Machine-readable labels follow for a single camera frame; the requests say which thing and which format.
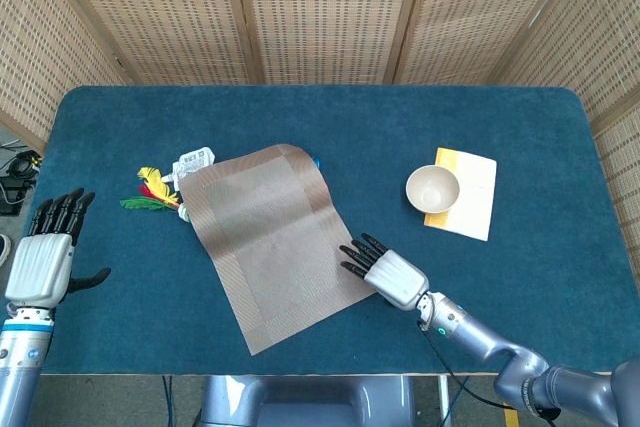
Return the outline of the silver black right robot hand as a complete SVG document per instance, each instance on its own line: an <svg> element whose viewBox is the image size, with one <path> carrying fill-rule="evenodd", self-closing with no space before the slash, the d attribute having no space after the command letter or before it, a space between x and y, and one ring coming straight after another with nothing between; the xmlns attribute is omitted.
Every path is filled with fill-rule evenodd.
<svg viewBox="0 0 640 427"><path fill-rule="evenodd" d="M348 257L340 265L361 278L387 302L403 311L418 307L429 290L427 276L411 262L384 245L375 237L362 233L361 240L340 245Z"/></svg>

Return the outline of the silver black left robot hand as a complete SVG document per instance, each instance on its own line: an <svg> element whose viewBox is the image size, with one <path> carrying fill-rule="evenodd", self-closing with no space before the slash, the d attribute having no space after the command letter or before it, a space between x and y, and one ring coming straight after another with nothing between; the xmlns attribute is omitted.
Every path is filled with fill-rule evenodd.
<svg viewBox="0 0 640 427"><path fill-rule="evenodd" d="M52 310L67 295L92 289L109 277L109 268L91 277L72 275L75 249L94 198L93 192L78 188L36 208L17 246L6 285L5 298L11 307Z"/></svg>

